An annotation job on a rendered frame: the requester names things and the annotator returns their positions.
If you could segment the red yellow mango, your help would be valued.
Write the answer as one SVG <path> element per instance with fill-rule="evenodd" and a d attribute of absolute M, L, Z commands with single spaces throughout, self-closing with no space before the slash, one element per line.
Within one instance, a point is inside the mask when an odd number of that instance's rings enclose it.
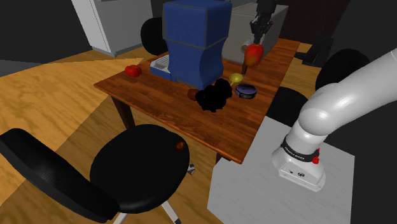
<path fill-rule="evenodd" d="M 250 44 L 244 54 L 244 62 L 247 66 L 256 66 L 263 58 L 264 49 L 261 44 Z"/>

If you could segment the grey box appliance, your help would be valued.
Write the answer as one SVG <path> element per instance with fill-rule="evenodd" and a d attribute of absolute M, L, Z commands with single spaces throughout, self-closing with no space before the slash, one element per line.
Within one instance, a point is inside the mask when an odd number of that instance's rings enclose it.
<path fill-rule="evenodd" d="M 254 39 L 251 32 L 250 21 L 254 20 L 257 12 L 257 3 L 255 0 L 249 0 L 247 3 L 240 4 L 232 8 L 229 35 L 225 41 L 222 56 L 225 60 L 236 63 L 243 63 L 245 47 L 249 46 Z M 284 23 L 284 19 L 288 12 L 288 6 L 277 5 L 275 12 L 272 14 L 271 21 L 273 25 L 268 32 L 263 35 L 260 43 L 263 45 L 266 56 L 269 51 L 275 46 Z"/>

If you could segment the blue coffee machine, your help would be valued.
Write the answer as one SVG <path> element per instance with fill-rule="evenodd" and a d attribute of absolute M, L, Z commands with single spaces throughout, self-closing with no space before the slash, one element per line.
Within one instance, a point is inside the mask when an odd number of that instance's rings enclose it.
<path fill-rule="evenodd" d="M 151 73 L 198 90 L 213 84 L 223 75 L 222 50 L 231 12 L 228 1 L 164 3 L 162 36 L 169 54 L 151 62 Z"/>

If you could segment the dark blue round tin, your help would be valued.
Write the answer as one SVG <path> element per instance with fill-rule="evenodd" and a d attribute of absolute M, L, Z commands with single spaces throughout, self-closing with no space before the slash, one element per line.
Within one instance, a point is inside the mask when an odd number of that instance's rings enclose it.
<path fill-rule="evenodd" d="M 253 85 L 240 83 L 235 88 L 235 94 L 241 99 L 253 99 L 257 94 L 257 89 Z"/>

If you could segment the black fuzzy lump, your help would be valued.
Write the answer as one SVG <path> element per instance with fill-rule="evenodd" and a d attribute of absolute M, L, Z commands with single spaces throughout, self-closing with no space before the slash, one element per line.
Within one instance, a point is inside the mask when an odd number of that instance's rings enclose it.
<path fill-rule="evenodd" d="M 195 99 L 201 108 L 215 113 L 226 105 L 226 100 L 232 96 L 232 87 L 227 80 L 218 79 L 213 85 L 207 86 L 195 94 Z"/>

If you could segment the brown wooden table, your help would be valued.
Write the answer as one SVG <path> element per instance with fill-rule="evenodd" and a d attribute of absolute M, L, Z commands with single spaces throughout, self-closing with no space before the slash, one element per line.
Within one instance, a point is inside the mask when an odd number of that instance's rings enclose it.
<path fill-rule="evenodd" d="M 215 113 L 202 110 L 188 98 L 189 86 L 151 74 L 149 60 L 139 65 L 143 73 L 137 78 L 122 71 L 94 86 L 116 100 L 125 126 L 132 125 L 127 115 L 135 108 L 241 164 L 299 45 L 297 41 L 278 39 L 261 63 L 248 69 L 243 78 L 256 87 L 256 97 L 241 99 L 235 95 Z"/>

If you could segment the white cabinet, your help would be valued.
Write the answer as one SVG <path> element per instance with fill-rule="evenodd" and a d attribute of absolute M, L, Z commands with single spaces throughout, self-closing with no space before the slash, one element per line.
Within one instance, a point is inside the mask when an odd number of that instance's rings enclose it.
<path fill-rule="evenodd" d="M 90 46 L 116 57 L 141 47 L 143 23 L 153 17 L 150 0 L 71 0 Z"/>

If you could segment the red tomato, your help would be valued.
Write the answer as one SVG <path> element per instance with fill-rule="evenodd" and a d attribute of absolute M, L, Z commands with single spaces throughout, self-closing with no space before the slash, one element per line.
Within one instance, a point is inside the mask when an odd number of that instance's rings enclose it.
<path fill-rule="evenodd" d="M 142 74 L 142 69 L 137 65 L 130 65 L 125 68 L 125 74 L 136 78 Z"/>

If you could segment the grey robot stand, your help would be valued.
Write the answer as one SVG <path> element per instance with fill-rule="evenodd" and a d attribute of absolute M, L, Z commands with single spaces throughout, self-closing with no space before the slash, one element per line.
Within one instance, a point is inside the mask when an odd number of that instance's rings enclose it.
<path fill-rule="evenodd" d="M 354 156 L 323 143 L 324 187 L 313 192 L 280 177 L 271 154 L 290 127 L 265 117 L 242 164 L 221 159 L 207 204 L 224 224 L 350 224 Z"/>

